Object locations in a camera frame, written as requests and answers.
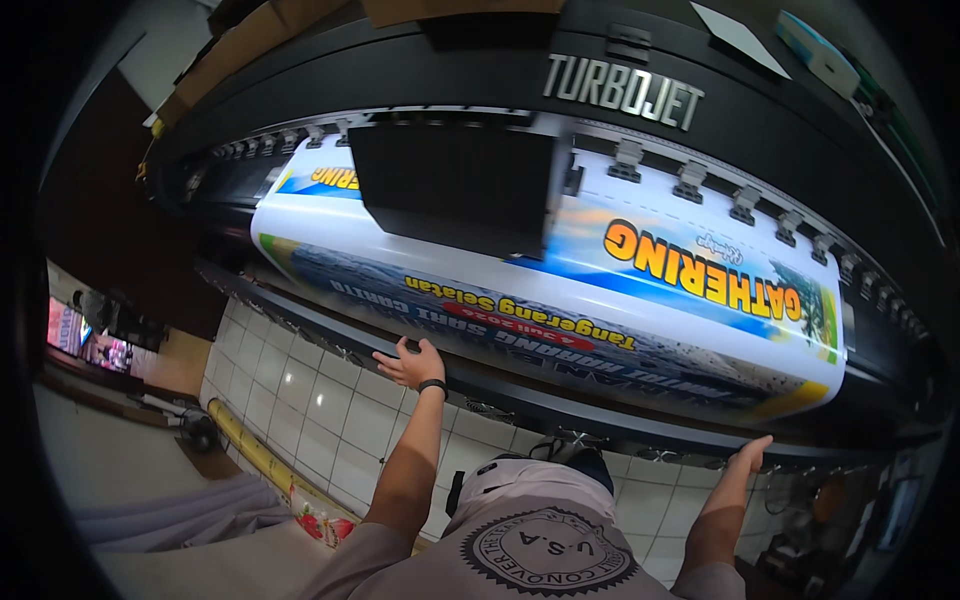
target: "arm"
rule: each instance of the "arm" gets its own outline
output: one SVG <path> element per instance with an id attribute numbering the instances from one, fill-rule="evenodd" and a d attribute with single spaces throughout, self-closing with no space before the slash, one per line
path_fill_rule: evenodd
<path id="1" fill-rule="evenodd" d="M 751 472 L 759 471 L 763 450 L 773 440 L 773 436 L 753 440 L 730 457 L 727 470 L 690 528 L 679 577 L 704 564 L 733 565 L 733 550 L 747 509 L 747 479 Z"/>
<path id="2" fill-rule="evenodd" d="M 410 353 L 403 337 L 396 344 L 399 359 L 373 353 L 378 368 L 404 386 L 417 389 L 427 379 L 446 381 L 444 361 L 425 338 L 420 354 Z M 440 431 L 444 419 L 444 391 L 436 386 L 423 390 L 407 428 L 396 443 L 380 481 L 365 523 L 381 523 L 400 533 L 411 547 L 430 513 L 430 498 L 440 460 Z"/>

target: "printer logo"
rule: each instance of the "printer logo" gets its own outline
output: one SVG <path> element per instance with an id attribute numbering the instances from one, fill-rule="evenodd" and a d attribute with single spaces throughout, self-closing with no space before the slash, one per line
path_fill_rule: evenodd
<path id="1" fill-rule="evenodd" d="M 656 73 L 604 60 L 551 54 L 544 96 L 590 103 L 689 131 L 704 92 Z"/>

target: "plastic bag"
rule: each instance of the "plastic bag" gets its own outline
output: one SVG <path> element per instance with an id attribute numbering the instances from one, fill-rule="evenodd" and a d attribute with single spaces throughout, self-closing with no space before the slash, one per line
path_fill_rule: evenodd
<path id="1" fill-rule="evenodd" d="M 325 503 L 306 490 L 290 484 L 290 510 L 294 519 L 314 540 L 323 540 L 326 545 L 336 548 L 346 538 L 355 524 L 339 516 L 330 517 L 324 510 Z"/>

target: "paper sheet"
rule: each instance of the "paper sheet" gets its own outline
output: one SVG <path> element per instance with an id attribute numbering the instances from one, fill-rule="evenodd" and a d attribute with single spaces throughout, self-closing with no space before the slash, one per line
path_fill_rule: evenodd
<path id="1" fill-rule="evenodd" d="M 690 5 L 693 7 L 693 10 L 700 15 L 700 18 L 704 20 L 704 24 L 707 25 L 707 29 L 710 30 L 711 34 L 726 41 L 743 54 L 756 60 L 781 77 L 793 79 L 783 70 L 783 67 L 780 66 L 777 59 L 773 58 L 773 56 L 767 52 L 767 49 L 760 40 L 756 38 L 754 32 L 750 31 L 746 25 L 740 21 L 731 19 L 725 14 L 701 6 L 696 2 L 691 2 Z"/>

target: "gray t-shirt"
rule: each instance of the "gray t-shirt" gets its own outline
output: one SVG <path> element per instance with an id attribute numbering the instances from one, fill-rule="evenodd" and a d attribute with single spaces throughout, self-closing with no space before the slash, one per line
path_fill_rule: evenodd
<path id="1" fill-rule="evenodd" d="M 411 557 L 399 533 L 363 523 L 301 597 L 746 598 L 743 579 L 723 563 L 686 572 L 667 591 L 636 562 L 613 517 L 610 493 L 578 471 L 539 461 L 493 461 L 465 482 L 440 541 Z"/>

